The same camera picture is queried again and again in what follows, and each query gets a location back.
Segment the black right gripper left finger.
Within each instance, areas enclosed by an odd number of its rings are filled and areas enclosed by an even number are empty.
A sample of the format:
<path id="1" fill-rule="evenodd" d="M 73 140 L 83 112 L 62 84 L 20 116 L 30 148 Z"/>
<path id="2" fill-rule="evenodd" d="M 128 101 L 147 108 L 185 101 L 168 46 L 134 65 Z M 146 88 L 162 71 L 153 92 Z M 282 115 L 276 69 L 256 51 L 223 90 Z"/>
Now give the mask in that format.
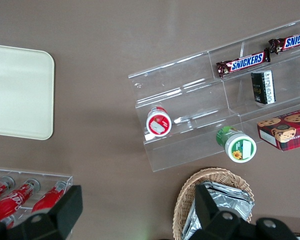
<path id="1" fill-rule="evenodd" d="M 8 240 L 65 240 L 83 212 L 82 187 L 73 185 L 49 210 L 32 213 L 7 231 Z"/>

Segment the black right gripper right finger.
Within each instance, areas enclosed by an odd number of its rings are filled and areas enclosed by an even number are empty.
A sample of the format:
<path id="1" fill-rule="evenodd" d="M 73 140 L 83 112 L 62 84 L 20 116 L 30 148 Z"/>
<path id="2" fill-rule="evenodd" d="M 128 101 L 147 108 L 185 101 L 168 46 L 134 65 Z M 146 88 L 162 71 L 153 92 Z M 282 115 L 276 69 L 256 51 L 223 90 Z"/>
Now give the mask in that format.
<path id="1" fill-rule="evenodd" d="M 236 240 L 240 218 L 228 210 L 219 210 L 203 185 L 195 187 L 195 211 L 201 229 L 194 233 L 196 240 Z"/>

